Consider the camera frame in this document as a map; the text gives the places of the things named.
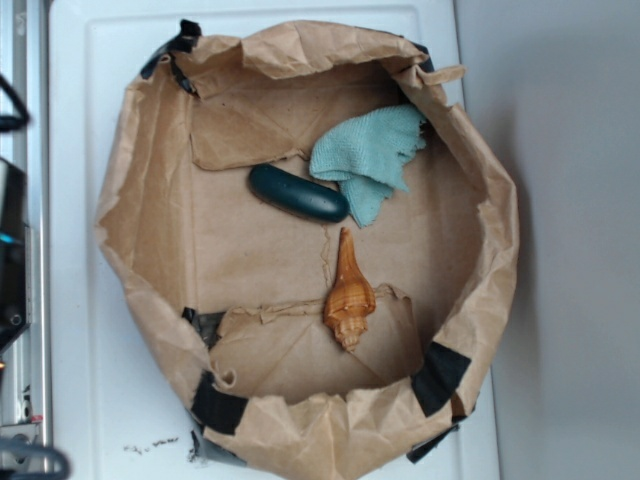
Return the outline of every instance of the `dark green cucumber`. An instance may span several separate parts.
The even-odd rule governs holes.
[[[349,202],[340,192],[273,165],[264,163],[253,167],[249,185],[257,197],[294,215],[334,223],[349,215]]]

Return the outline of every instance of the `brown paper bag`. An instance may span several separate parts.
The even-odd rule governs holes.
[[[183,23],[127,89],[99,203],[96,235],[140,331],[205,438],[251,467],[355,479],[419,457],[473,411],[515,287],[514,185],[441,87],[464,69],[425,72],[401,37],[322,22],[198,34]],[[249,192],[248,166],[306,176],[329,128],[407,101],[431,124],[427,148],[372,226],[302,220]],[[385,295],[353,356],[319,313],[343,225]],[[211,351],[194,311],[228,312]],[[309,373],[306,355],[327,364]]]

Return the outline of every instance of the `teal cloth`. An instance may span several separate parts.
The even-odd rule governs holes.
[[[394,189],[409,191],[402,168],[426,145],[420,136],[425,120],[411,104],[346,120],[316,142],[311,152],[311,175],[337,181],[356,223],[366,227]]]

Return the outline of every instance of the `spiral shell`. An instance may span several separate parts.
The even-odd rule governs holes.
[[[324,307],[324,324],[348,352],[355,350],[360,335],[367,331],[367,319],[376,309],[376,296],[356,263],[351,231],[340,230],[338,268],[333,289]]]

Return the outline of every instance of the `gray wall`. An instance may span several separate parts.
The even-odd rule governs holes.
[[[640,478],[640,1],[458,0],[467,110],[516,180],[503,480]]]

